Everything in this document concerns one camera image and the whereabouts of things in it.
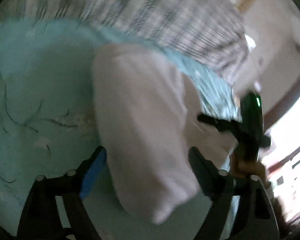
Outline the person's right hand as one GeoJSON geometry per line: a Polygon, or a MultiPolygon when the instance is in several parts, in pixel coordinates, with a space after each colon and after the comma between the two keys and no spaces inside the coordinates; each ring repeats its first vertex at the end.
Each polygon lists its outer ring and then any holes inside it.
{"type": "Polygon", "coordinates": [[[230,155],[230,174],[237,178],[256,175],[261,179],[266,189],[270,187],[265,166],[259,161],[245,162],[236,153],[230,155]]]}

